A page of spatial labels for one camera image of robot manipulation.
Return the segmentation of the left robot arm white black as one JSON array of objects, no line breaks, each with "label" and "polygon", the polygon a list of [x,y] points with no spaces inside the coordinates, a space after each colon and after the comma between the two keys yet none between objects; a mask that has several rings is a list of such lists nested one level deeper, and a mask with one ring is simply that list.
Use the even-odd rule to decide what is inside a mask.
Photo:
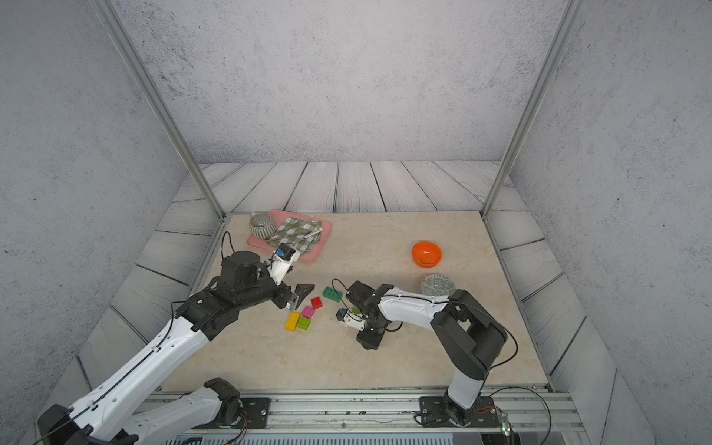
[{"label": "left robot arm white black", "polygon": [[174,370],[237,322],[242,311],[265,302],[295,310],[312,284],[291,287],[285,277],[300,252],[281,244],[272,258],[239,250],[222,259],[204,289],[179,302],[168,324],[104,383],[71,406],[54,404],[37,420],[40,444],[160,444],[218,417],[243,419],[240,393],[213,378],[188,396],[146,413],[136,409]]}]

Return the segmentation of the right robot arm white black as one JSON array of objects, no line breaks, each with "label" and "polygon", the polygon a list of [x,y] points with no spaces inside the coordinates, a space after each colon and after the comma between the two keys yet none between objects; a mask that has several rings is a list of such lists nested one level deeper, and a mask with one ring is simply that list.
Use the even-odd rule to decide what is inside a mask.
[{"label": "right robot arm white black", "polygon": [[392,285],[372,289],[360,281],[346,294],[352,307],[337,310],[337,320],[358,331],[365,350],[377,350],[393,323],[412,324],[435,333],[454,365],[454,377],[441,399],[421,404],[420,424],[435,428],[447,422],[470,426],[484,383],[497,366],[504,345],[512,335],[463,289],[451,296],[426,296]]}]

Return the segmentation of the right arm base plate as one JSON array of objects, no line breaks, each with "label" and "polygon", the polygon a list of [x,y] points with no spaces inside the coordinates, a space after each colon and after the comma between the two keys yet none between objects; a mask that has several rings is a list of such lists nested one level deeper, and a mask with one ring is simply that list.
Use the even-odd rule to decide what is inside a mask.
[{"label": "right arm base plate", "polygon": [[424,428],[498,428],[502,426],[498,409],[491,397],[479,397],[468,409],[447,396],[424,396],[419,399],[416,422]]}]

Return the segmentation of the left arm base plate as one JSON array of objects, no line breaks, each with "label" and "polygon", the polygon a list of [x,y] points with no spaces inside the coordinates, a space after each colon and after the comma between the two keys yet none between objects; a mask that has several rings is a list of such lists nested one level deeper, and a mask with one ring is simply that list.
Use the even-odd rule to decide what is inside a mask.
[{"label": "left arm base plate", "polygon": [[266,397],[241,398],[237,406],[234,425],[241,430],[267,428],[272,400]]}]

